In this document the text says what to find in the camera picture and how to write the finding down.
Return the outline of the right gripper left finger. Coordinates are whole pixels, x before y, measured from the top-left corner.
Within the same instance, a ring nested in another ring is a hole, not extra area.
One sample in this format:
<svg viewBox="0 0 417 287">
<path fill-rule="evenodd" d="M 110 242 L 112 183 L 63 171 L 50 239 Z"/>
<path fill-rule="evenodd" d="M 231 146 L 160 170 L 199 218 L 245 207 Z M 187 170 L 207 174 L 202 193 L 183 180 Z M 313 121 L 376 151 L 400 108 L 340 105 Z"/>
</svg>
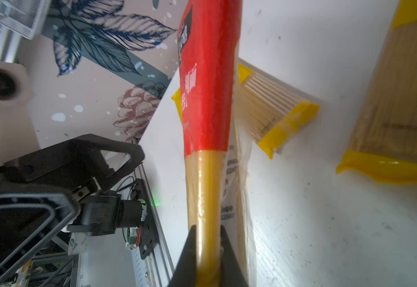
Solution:
<svg viewBox="0 0 417 287">
<path fill-rule="evenodd" d="M 196 226 L 189 229 L 188 237 L 168 287 L 196 286 L 196 231 Z"/>
</svg>

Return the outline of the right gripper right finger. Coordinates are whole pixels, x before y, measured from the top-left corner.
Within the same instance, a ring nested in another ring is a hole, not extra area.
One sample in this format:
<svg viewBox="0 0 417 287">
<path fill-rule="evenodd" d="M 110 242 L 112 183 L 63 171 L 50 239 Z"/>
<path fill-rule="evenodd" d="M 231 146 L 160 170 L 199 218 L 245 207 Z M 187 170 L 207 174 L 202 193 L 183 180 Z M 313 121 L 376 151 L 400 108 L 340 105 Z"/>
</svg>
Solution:
<svg viewBox="0 0 417 287">
<path fill-rule="evenodd" d="M 248 287 L 224 226 L 220 226 L 220 236 L 220 287 Z"/>
</svg>

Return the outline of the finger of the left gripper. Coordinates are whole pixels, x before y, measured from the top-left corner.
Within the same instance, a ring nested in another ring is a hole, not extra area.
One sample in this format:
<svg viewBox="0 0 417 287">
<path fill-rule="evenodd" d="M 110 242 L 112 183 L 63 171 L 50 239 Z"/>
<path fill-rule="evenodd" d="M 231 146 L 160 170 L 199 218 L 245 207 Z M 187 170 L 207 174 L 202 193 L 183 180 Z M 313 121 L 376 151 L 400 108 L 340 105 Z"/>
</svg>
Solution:
<svg viewBox="0 0 417 287">
<path fill-rule="evenodd" d="M 0 182 L 0 284 L 79 213 L 80 204 L 70 190 Z"/>
<path fill-rule="evenodd" d="M 117 171 L 109 167 L 102 151 L 129 155 Z M 7 161 L 0 176 L 8 182 L 44 184 L 74 191 L 97 183 L 110 190 L 145 159 L 141 146 L 87 134 Z"/>
</svg>

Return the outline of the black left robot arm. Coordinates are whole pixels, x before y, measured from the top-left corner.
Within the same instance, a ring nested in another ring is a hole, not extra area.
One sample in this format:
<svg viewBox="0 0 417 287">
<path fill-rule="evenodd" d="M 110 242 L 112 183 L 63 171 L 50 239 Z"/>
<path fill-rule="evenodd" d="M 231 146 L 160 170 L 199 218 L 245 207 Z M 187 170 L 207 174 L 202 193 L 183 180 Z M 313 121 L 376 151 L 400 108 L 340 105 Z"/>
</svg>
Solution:
<svg viewBox="0 0 417 287">
<path fill-rule="evenodd" d="M 60 231 L 112 234 L 141 205 L 113 187 L 144 160 L 141 146 L 87 134 L 0 166 L 0 284 Z"/>
</svg>

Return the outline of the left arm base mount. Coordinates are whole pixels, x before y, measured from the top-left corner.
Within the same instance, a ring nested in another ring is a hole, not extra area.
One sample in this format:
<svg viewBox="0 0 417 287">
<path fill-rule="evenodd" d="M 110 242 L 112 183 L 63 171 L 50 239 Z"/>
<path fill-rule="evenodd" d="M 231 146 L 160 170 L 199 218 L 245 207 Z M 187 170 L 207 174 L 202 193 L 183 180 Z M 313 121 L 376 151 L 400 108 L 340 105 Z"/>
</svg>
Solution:
<svg viewBox="0 0 417 287">
<path fill-rule="evenodd" d="M 137 178 L 127 184 L 123 192 L 127 196 L 122 201 L 120 227 L 123 238 L 126 246 L 138 251 L 140 259 L 145 260 L 159 243 L 157 224 L 152 211 L 153 203 L 142 179 Z"/>
</svg>

